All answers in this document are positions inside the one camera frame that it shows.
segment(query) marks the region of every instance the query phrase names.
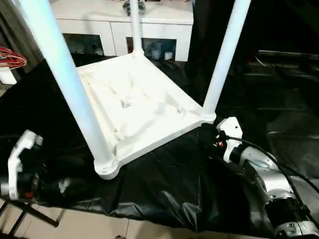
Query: black plastic sheet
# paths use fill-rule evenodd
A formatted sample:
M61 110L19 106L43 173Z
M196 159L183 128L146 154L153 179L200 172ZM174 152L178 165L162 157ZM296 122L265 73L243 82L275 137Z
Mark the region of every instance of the black plastic sheet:
M74 58L77 66L102 59ZM267 118L269 114L264 115L269 109L263 109L260 105L265 104L259 101L263 99L262 92L274 89L282 92L283 89L265 87L268 81L248 79L245 82L247 85L232 76L228 78L218 114L236 116L245 138L289 154L286 143L278 143L282 138L273 133L277 130L274 128L278 115L285 111L274 109L278 108L280 99L285 102L285 96L279 93L278 100L274 100L272 119ZM40 204L148 220L193 231L270 236L271 229L254 179L236 165L209 159L200 147L201 128L129 163L115 179L104 181L94 171L93 157L45 62L0 98L0 110L1 137L21 135L29 129L44 138L43 154L48 171L42 177ZM0 143L1 171L5 174L6 161L15 141L10 138ZM316 158L315 150L314 147L311 160Z

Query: white plastic part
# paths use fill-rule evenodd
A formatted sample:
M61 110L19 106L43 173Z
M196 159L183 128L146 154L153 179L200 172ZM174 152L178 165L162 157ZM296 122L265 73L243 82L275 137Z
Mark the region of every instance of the white plastic part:
M143 55L138 0L130 0L134 54Z
M237 47L240 33L243 29L250 2L251 0L235 0L205 98L202 111L204 117L210 118L215 114L216 106Z
M0 82L2 84L14 85L15 77L9 67L0 67Z
M37 135L35 133L26 130L13 147L8 159L8 188L11 200L17 200L19 198L17 189L17 173L21 171L21 161L19 159L19 155L25 148L32 148L36 137Z
M118 173L114 154L92 111L56 19L47 0L12 0L30 28L94 156L94 165L112 177Z
M218 131L224 131L227 136L241 138L243 136L243 131L241 130L241 127L239 125L239 122L236 117L229 117L227 119L222 120L218 126ZM242 142L228 139L227 142L227 148L224 153L224 161L226 163L230 163L230 154L233 151L235 147L238 147Z

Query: floor tile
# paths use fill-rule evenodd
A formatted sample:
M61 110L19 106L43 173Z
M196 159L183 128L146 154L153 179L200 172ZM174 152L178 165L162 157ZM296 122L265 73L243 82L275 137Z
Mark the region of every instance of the floor tile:
M37 209L38 205L33 204L32 207ZM22 213L21 209L9 204L6 208L6 210L4 211L4 213L0 217L0 231L8 234L21 213ZM31 220L32 220L32 218L30 218L28 215L26 215L14 235L16 237L23 236L24 233L26 232Z
M194 233L188 229L173 229L146 221L130 220L127 239L228 239L228 234L216 232Z
M113 239L125 235L128 219L116 219L104 215L39 207L39 211L56 220L60 218L57 228L33 219L25 238L29 239Z

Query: cabinet door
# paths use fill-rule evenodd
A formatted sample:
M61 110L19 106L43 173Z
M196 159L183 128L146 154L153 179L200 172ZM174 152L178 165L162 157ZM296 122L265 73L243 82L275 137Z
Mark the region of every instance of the cabinet door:
M111 22L111 27L116 55L122 56L127 54L127 38L132 37L131 23ZM191 30L191 25L141 23L142 39L154 38L176 40L176 50L174 53L176 61L188 60Z
M110 22L65 19L58 19L57 21L62 33L93 35L94 38L97 36L101 41L104 55L116 55Z

